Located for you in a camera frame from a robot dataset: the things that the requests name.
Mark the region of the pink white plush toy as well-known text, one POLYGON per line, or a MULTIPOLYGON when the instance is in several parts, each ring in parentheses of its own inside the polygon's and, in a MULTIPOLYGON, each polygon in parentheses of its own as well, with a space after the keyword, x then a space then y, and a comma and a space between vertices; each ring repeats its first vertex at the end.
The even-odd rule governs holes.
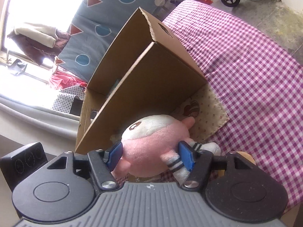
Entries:
POLYGON ((169 170, 183 184, 189 171, 177 153, 179 142, 186 142, 196 151, 221 155, 216 143, 201 144, 190 138, 189 129, 194 124, 193 117, 179 121, 169 115, 152 115, 134 122, 122 134, 123 155, 112 175, 117 179, 127 174, 149 178, 169 170))

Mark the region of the beige patterned cloth pouch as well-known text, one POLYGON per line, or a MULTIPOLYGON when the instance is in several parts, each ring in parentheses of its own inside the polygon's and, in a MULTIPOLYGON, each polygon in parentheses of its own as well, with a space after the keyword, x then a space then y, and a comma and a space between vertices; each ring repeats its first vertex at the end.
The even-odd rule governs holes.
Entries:
POLYGON ((193 117, 195 124, 190 129, 190 135, 197 142, 205 141, 229 121, 227 112, 209 84, 185 100, 170 115, 178 120, 193 117))

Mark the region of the polka dot cloth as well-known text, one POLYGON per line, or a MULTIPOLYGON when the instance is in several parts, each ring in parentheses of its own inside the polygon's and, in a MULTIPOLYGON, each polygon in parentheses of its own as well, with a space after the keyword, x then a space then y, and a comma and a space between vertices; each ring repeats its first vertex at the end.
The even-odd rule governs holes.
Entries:
POLYGON ((74 85, 61 89, 54 99, 52 109, 55 111, 73 114, 79 116, 84 100, 84 88, 80 85, 74 85))

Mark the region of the red cloth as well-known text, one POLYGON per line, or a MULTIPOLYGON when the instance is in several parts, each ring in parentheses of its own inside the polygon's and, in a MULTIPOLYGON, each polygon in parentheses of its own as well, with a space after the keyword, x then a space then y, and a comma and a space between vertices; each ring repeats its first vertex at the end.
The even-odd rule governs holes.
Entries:
POLYGON ((72 86, 87 87, 87 82, 60 70, 51 73, 48 83, 56 90, 66 89, 72 86))

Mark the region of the brown cardboard box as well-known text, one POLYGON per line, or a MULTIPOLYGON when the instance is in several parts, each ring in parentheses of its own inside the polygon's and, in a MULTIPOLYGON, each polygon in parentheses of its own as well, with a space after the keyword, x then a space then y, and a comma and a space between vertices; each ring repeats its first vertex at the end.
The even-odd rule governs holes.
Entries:
POLYGON ((122 27, 86 89, 75 151, 107 149, 134 121, 170 114, 206 78, 170 28, 138 8, 122 27))

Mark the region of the magenta checkered tablecloth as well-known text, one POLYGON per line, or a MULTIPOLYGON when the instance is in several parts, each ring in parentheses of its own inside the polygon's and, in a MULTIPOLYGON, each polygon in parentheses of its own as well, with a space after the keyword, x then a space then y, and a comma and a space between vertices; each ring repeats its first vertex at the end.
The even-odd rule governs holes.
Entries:
POLYGON ((200 67, 229 121, 209 138, 243 151, 302 202, 302 65, 265 34, 227 12, 183 1, 165 19, 200 67))

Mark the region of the cream and maroon clothes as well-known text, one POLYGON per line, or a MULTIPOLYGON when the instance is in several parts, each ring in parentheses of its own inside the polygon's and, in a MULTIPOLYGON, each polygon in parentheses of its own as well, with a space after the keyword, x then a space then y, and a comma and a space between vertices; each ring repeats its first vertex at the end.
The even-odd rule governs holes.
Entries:
POLYGON ((52 26, 23 23, 16 26, 7 37, 40 66, 46 58, 54 61, 67 45, 71 35, 52 26))

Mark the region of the blue patterned quilt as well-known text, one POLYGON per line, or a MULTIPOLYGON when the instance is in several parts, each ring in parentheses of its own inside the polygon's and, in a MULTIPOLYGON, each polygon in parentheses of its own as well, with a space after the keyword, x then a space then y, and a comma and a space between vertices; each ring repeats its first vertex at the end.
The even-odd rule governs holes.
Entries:
POLYGON ((70 25, 60 66, 90 81, 110 44, 138 7, 158 16, 170 0, 83 0, 70 25))

